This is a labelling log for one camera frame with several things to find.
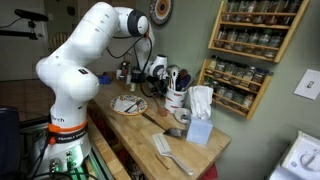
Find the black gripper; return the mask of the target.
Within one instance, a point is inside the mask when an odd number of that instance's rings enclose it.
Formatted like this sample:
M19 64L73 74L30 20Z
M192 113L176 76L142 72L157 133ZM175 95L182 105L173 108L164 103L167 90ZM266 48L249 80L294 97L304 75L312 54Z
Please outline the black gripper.
M165 80L147 76L146 81L152 97L164 97L166 95L168 83Z

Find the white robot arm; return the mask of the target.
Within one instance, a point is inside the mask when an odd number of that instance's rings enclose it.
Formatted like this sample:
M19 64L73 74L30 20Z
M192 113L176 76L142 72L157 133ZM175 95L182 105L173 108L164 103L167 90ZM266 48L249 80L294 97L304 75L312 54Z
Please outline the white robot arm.
M165 56L159 55L150 62L145 55L155 38L143 12L106 2L94 4L69 38L36 65L38 77L53 90L55 101L47 135L34 147L34 176L77 168L89 155L87 105L99 91L99 79L87 65L103 55L115 36L138 39L138 62L143 75L168 77Z

